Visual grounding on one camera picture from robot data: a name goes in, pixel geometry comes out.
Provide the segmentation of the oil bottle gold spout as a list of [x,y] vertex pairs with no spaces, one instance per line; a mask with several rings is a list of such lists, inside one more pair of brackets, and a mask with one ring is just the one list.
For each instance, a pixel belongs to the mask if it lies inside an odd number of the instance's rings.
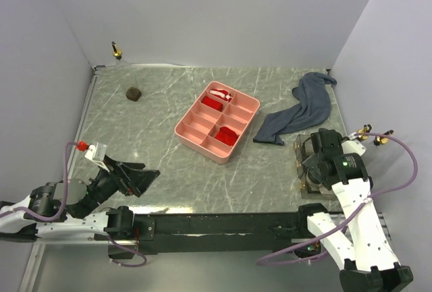
[[373,140],[373,145],[378,147],[378,146],[382,146],[388,143],[389,141],[389,136],[391,136],[394,133],[394,131],[392,129],[386,131],[383,133],[384,137],[382,135],[380,136],[375,136],[374,140]]

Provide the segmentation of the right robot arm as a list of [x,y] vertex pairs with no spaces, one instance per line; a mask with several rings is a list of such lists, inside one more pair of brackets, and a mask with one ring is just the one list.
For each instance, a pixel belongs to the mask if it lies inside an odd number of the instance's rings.
[[344,291],[402,291],[413,281],[413,273],[400,264],[385,236],[361,155],[346,152],[344,139],[335,130],[320,129],[310,140],[313,153],[303,164],[310,179],[338,199],[350,236],[337,228],[322,204],[299,207],[297,232],[319,238],[340,270]]

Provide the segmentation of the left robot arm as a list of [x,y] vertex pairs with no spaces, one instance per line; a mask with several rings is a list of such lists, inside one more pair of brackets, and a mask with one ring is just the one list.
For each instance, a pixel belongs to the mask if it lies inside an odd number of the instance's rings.
[[135,234],[134,213],[127,206],[95,210],[115,193],[141,197],[160,176],[143,163],[92,157],[99,171],[88,183],[80,179],[49,182],[16,204],[1,203],[1,239],[33,242],[60,235],[89,233],[130,239]]

